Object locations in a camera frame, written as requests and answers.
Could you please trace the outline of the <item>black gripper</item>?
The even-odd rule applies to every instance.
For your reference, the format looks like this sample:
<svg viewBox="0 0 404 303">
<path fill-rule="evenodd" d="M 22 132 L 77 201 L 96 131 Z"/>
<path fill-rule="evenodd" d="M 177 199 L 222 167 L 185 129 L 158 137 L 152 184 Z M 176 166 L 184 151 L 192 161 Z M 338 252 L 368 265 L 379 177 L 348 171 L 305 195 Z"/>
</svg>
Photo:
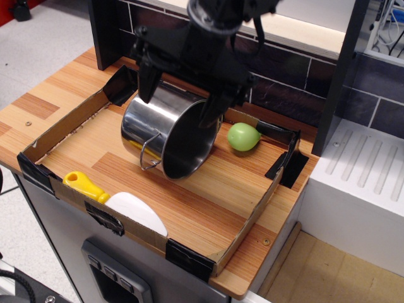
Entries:
<svg viewBox="0 0 404 303">
<path fill-rule="evenodd" d="M 138 93 L 148 104 L 162 74 L 170 74 L 209 92 L 199 117 L 199 128 L 211 127 L 229 107 L 240 105 L 255 84 L 255 77 L 226 47 L 226 40 L 191 22 L 165 29 L 135 28 L 131 57 L 138 71 Z"/>
</svg>

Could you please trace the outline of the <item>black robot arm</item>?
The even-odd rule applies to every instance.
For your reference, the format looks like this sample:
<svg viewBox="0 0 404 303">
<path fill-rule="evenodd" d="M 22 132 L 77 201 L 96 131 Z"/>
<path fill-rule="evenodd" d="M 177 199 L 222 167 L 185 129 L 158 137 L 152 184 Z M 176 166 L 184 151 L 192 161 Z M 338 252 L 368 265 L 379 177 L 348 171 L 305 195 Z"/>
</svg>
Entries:
<svg viewBox="0 0 404 303">
<path fill-rule="evenodd" d="M 131 50 L 138 70 L 138 93 L 145 103 L 161 76 L 172 75 L 209 93 L 199 118 L 207 128 L 228 108 L 242 105 L 257 78 L 239 62 L 245 52 L 228 50 L 243 22 L 253 21 L 264 44 L 261 15 L 274 13 L 277 1 L 189 1 L 189 23 L 182 28 L 136 27 Z"/>
</svg>

